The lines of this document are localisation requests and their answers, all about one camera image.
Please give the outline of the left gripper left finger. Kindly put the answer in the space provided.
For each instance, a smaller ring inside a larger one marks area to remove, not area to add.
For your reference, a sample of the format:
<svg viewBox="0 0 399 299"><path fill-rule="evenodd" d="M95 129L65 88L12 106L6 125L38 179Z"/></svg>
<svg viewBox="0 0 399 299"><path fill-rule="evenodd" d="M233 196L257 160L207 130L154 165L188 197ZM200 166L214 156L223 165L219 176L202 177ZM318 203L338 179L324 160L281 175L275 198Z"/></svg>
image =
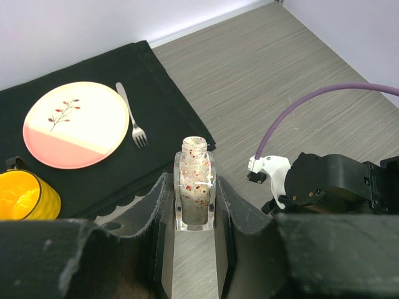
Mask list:
<svg viewBox="0 0 399 299"><path fill-rule="evenodd" d="M2 298L170 298L173 176L104 225L1 222Z"/></svg>

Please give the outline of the glitter nail polish bottle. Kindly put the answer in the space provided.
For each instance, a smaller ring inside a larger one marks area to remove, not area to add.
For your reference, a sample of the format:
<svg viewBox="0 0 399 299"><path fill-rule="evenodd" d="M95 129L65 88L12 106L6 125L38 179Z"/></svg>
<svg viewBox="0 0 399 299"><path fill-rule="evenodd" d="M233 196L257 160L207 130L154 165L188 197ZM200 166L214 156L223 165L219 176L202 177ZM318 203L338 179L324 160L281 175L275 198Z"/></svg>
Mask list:
<svg viewBox="0 0 399 299"><path fill-rule="evenodd" d="M216 167L203 137L186 137L175 155L175 217L179 231L212 230L216 198Z"/></svg>

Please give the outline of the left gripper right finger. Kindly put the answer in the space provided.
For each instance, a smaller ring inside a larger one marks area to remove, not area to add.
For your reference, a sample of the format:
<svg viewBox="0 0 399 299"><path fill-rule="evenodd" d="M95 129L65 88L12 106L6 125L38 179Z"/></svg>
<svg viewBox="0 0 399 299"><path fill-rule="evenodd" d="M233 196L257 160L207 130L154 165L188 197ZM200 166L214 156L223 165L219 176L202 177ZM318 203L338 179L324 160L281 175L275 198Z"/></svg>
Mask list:
<svg viewBox="0 0 399 299"><path fill-rule="evenodd" d="M270 218L216 182L220 298L397 298L398 217Z"/></svg>

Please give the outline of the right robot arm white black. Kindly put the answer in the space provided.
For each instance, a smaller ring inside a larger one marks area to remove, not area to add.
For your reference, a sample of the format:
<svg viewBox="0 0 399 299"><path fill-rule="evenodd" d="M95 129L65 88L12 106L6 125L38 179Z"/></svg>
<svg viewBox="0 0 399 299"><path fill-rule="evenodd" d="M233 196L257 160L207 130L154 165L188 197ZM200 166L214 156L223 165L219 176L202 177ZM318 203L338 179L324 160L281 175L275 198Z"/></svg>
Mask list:
<svg viewBox="0 0 399 299"><path fill-rule="evenodd" d="M273 199L263 213L398 214L398 157L379 164L341 154L301 153L268 171Z"/></svg>

